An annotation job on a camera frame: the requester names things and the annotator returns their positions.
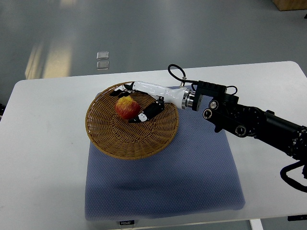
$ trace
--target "black wire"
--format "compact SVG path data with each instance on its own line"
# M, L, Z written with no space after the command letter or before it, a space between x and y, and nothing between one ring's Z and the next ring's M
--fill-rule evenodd
M236 90L232 95L235 95L238 92L238 88L234 85L227 86L226 88L234 88Z
M195 85L195 83L192 83L192 89L194 90L194 91L196 91L196 89L194 88L194 85Z
M183 74L183 77L186 77L186 73L184 72L184 70L178 66L178 65L175 65L175 64L170 64L167 68L168 72L170 75L172 75L172 77L174 77L176 80L180 81L180 82L183 82L183 85L187 82L187 83L194 83L194 85L197 85L197 81L196 80L183 80L183 79L180 79L179 77L177 77L175 74L172 73L171 71L171 67L176 67L177 69L179 69L182 74Z

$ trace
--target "blue fabric pad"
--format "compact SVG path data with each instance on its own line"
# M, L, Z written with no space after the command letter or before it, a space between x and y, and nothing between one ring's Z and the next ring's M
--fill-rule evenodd
M178 132L163 151L141 160L120 160L90 144L85 217L153 219L241 209L243 197L225 132L198 112L179 111Z

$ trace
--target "robot screw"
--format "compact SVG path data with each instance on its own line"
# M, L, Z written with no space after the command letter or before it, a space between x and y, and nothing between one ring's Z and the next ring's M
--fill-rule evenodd
M246 134L246 128L244 126L237 126L236 127L236 135L238 137L244 137Z
M209 104L209 107L211 109L217 109L217 107L219 106L218 102L217 101L211 101L210 104Z
M210 117L212 116L212 111L210 109L205 109L202 113L203 118L205 118L206 120L210 119Z

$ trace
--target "wicker basket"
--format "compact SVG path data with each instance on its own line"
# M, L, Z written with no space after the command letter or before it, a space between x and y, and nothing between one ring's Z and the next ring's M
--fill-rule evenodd
M165 110L150 121L128 123L115 112L118 98L109 96L125 83L96 96L86 113L86 132L91 142L109 156L125 160L146 158L163 150L173 140L178 129L178 111L175 105L167 103ZM151 96L141 93L133 93L131 97L141 109L154 102Z

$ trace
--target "black cable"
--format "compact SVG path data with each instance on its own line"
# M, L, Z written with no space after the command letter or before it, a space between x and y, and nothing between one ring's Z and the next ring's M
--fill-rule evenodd
M238 88L234 85L227 86L226 88L234 88L236 90L232 95L235 95L238 92Z
M192 83L191 87L194 91L196 91L196 89L194 88L195 83Z
M171 67L176 67L177 69L179 69L179 70L182 72L183 77L186 77L186 73L184 72L184 70L183 70L180 66L175 65L175 64L170 64L170 65L168 66L168 68L167 68L169 74L170 74L173 78L175 78L176 80L178 80L178 81L180 81L180 82L183 82L183 85L184 85L186 82L187 82L187 83L194 83L194 85L197 85L198 81L196 81L196 80L184 80L184 79L180 79L179 77L177 77L175 74L172 73Z
M296 169L298 167L301 167L305 165L304 162L302 161L299 161L299 162L296 162L294 164L290 164L286 167L284 167L281 171L280 171L280 177L288 184L290 185L291 187L297 189L297 190L300 190L302 192L305 192L307 193L307 186L303 186L302 184L300 184L299 182L297 182L296 180L290 178L287 176L287 172L293 170L293 169Z

